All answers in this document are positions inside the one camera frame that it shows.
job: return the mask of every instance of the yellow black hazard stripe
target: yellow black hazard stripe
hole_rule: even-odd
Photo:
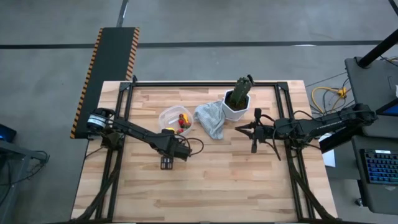
[[[75,138],[75,131],[76,131],[76,127],[77,127],[77,122],[79,120],[81,107],[83,106],[83,100],[85,99],[88,81],[90,80],[90,77],[91,77],[91,71],[93,69],[95,56],[97,54],[98,44],[100,43],[100,40],[101,40],[102,30],[103,30],[103,28],[101,28],[99,30],[99,32],[98,32],[97,40],[96,40],[95,45],[94,45],[93,55],[91,56],[91,62],[90,62],[90,65],[88,66],[88,71],[87,71],[87,75],[86,75],[85,85],[83,86],[83,90],[81,91],[79,104],[77,106],[77,110],[76,110],[76,114],[75,114],[75,120],[73,121],[72,130],[70,132],[70,138],[72,138],[72,139]]]
[[[132,69],[134,68],[134,61],[136,60],[138,38],[139,38],[139,28],[136,27],[134,29],[134,35],[132,37],[129,63],[127,65],[127,72],[126,72],[126,80],[127,81],[131,80],[131,78],[132,78]]]

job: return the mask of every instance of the gray cloth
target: gray cloth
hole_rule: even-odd
[[[207,103],[205,105],[199,105],[195,109],[195,114],[193,114],[193,118],[200,122],[207,134],[212,139],[223,138],[225,114],[221,104],[222,102],[218,101],[214,103]]]

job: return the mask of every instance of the clear plastic container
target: clear plastic container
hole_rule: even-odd
[[[173,128],[175,131],[178,131],[180,129],[180,125],[178,123],[180,114],[186,114],[188,121],[191,123],[191,126],[188,129],[184,129],[184,132],[181,133],[182,136],[186,136],[192,130],[193,117],[189,110],[180,105],[167,108],[159,115],[160,130],[165,128]]]

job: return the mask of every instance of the potted plant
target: potted plant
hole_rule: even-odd
[[[225,119],[239,121],[243,114],[249,109],[250,88],[254,85],[251,75],[241,77],[237,80],[233,90],[225,91],[223,99],[223,111]]]

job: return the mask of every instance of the yellow cable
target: yellow cable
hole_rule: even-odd
[[[314,88],[314,89],[312,90],[312,92],[311,92],[312,103],[318,108],[319,111],[321,111],[321,113],[323,113],[323,110],[319,107],[318,103],[315,101],[315,98],[314,98],[314,96],[313,96],[313,94],[315,93],[315,91],[316,91],[316,90],[319,90],[319,89],[322,89],[322,90],[329,90],[329,91],[334,91],[334,92],[338,92],[338,90],[335,90],[335,89],[332,89],[332,88],[329,88],[329,87],[323,87],[323,86],[316,87],[316,88]]]
[[[348,89],[348,90],[344,93],[344,95],[340,96],[340,97],[336,100],[335,104],[333,104],[333,106],[331,107],[331,110],[330,110],[330,111],[333,111],[333,110],[335,109],[335,107],[336,107],[336,105],[337,105],[337,102],[339,102],[339,100],[340,100],[341,98],[346,98],[346,97],[347,97],[347,93],[348,93],[349,91],[351,91],[351,88]]]

